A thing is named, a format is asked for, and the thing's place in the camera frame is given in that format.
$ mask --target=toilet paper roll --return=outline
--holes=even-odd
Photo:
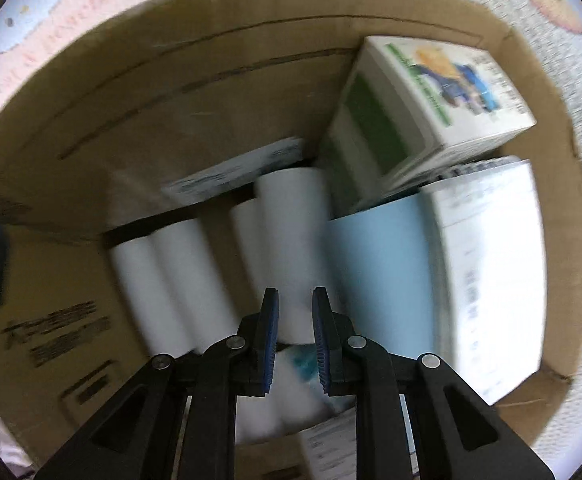
[[[326,420],[333,411],[310,384],[303,381],[294,364],[296,350],[287,348],[276,354],[273,383],[269,394],[286,432],[296,432]]]
[[[151,354],[179,357],[193,350],[193,339],[162,274],[151,240],[130,240],[114,247],[111,256]]]
[[[263,442],[284,434],[284,425],[271,394],[264,397],[238,397],[235,425],[240,428],[237,444]]]
[[[172,224],[151,234],[151,240],[197,351],[234,335],[239,321],[200,222]]]
[[[260,301],[264,289],[271,286],[260,200],[254,198],[232,208],[231,220],[251,286]]]
[[[325,260],[324,231],[329,220],[321,170],[274,171],[256,181],[265,232],[271,285],[279,291],[278,339],[313,343],[311,295],[325,286],[337,310],[335,288]]]

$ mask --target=metal rivet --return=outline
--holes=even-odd
[[[440,365],[440,359],[437,355],[426,354],[422,357],[422,364],[427,368],[437,368]]]
[[[232,335],[229,339],[226,340],[226,345],[231,350],[239,350],[246,344],[247,342],[244,340],[244,337],[240,337],[239,335]]]
[[[151,366],[156,370],[164,370],[171,366],[171,356],[167,354],[156,355],[151,359]]]
[[[347,339],[347,343],[351,348],[364,348],[367,346],[367,340],[360,335],[352,335]]]

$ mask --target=green and white box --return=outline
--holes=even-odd
[[[485,50],[370,36],[321,147],[320,165],[337,209],[351,212],[433,170],[493,150],[534,124]]]

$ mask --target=paper towel roll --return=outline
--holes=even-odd
[[[172,291],[162,275],[148,237],[111,250],[113,264],[138,328],[151,354],[179,357],[194,348]]]
[[[178,306],[191,327],[196,349],[238,330],[235,314],[207,239],[196,219],[178,222],[151,234],[158,259]]]
[[[321,170],[274,171],[256,181],[264,222],[271,285],[279,291],[277,337],[289,344],[313,343],[311,295],[325,286],[337,310],[335,288],[325,260],[324,230],[329,220]]]
[[[232,208],[231,220],[251,286],[261,301],[264,289],[271,286],[271,279],[260,200],[254,198]]]

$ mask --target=cardboard wall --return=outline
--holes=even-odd
[[[12,265],[31,259],[40,272],[27,274],[28,288],[12,287],[0,334],[12,320],[45,319],[97,294],[106,297],[98,312],[75,326],[111,320],[90,343],[39,367],[31,351],[50,335],[9,349],[0,335],[0,413],[32,458],[46,459],[72,430],[55,422],[64,416],[62,392],[108,361],[121,371],[107,375],[123,380],[145,358],[97,244],[67,240],[98,240],[114,226],[118,199],[138,204],[138,218],[174,209],[162,185],[275,140],[302,137],[305,155],[314,155],[361,40],[372,34],[488,49],[537,118],[503,152],[530,158],[537,180],[548,256],[548,371],[502,408],[528,442],[537,436],[568,388],[560,377],[575,371],[582,341],[582,169],[560,96],[520,36],[463,0],[155,0],[69,46],[0,114],[0,218],[57,240],[15,253]],[[223,199],[207,205],[205,229],[234,302],[248,312],[257,305],[241,289],[229,206]],[[56,260],[62,264],[51,266]],[[78,274],[73,261],[82,262]],[[89,278],[80,281],[82,271]],[[75,330],[63,326],[58,335]],[[108,392],[73,406],[74,416],[88,416]]]
[[[44,462],[148,359],[106,253],[9,229],[0,306],[0,415]]]

